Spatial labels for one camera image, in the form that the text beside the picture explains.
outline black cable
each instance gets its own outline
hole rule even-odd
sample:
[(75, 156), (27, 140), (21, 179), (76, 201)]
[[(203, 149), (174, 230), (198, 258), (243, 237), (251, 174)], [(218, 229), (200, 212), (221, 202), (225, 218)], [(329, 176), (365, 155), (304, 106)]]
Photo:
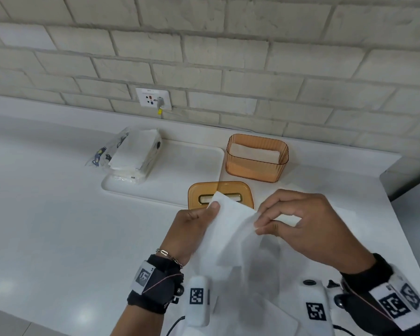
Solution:
[(344, 329), (342, 327), (340, 327), (339, 325), (333, 324), (333, 329), (338, 329), (338, 330), (342, 330), (344, 333), (348, 333), (350, 336), (355, 336), (354, 333), (349, 332), (347, 329)]
[(173, 331), (174, 327), (176, 326), (177, 323), (179, 323), (181, 320), (185, 319), (185, 316), (182, 316), (181, 318), (179, 318), (177, 321), (174, 322), (173, 326), (171, 327), (171, 329), (169, 329), (168, 333), (166, 334), (166, 336), (168, 336), (171, 331)]

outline right hand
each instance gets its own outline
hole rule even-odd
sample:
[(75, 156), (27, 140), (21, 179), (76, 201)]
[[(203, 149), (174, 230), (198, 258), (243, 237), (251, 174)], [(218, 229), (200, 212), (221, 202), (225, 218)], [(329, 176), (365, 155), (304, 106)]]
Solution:
[[(347, 274), (362, 272), (375, 263), (373, 254), (353, 236), (322, 194), (279, 189), (258, 211), (262, 213), (254, 224), (258, 235), (281, 237), (309, 259)], [(301, 220), (292, 227), (274, 220), (281, 214)]]

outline left hand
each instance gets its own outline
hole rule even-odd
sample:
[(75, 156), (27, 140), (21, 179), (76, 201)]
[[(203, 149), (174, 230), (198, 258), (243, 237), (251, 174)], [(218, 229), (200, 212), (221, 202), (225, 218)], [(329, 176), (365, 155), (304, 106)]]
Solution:
[(180, 210), (160, 249), (167, 251), (180, 264), (187, 264), (199, 247), (207, 227), (218, 214), (219, 208), (219, 203), (213, 202), (207, 208)]

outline white tray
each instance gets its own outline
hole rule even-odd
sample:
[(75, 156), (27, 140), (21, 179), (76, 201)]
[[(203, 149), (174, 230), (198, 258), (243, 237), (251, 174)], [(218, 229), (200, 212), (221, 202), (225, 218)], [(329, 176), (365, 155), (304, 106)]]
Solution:
[(218, 147), (163, 140), (151, 173), (142, 184), (107, 175), (101, 187), (109, 192), (188, 208), (188, 189), (195, 183), (219, 181), (224, 151)]

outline white countertop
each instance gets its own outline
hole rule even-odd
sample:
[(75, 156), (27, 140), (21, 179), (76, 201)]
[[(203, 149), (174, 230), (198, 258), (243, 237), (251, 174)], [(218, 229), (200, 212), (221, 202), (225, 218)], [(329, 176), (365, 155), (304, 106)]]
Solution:
[[(102, 171), (84, 167), (97, 144), (129, 121), (158, 125), (168, 136), (201, 133), (197, 143), (218, 147), (236, 132), (0, 97), (0, 310), (68, 335), (109, 335), (135, 271), (158, 247), (177, 211), (107, 193), (101, 189)], [(256, 207), (289, 183), (325, 194), (336, 207), (356, 212), (353, 233), (397, 265), (420, 293), (420, 268), (378, 179), (398, 156), (284, 140), (291, 160), (299, 164), (287, 165), (279, 183), (241, 179), (224, 170), (221, 180), (246, 182)], [(305, 151), (316, 150), (328, 151), (331, 159), (336, 155), (339, 162), (331, 167), (329, 160), (323, 161), (325, 168), (311, 165)], [(327, 282), (340, 277), (292, 250), (283, 269), (288, 285), (279, 303), (294, 317), (298, 278)], [(172, 309), (165, 325), (178, 313)], [(344, 311), (333, 318), (357, 336), (364, 334)]]

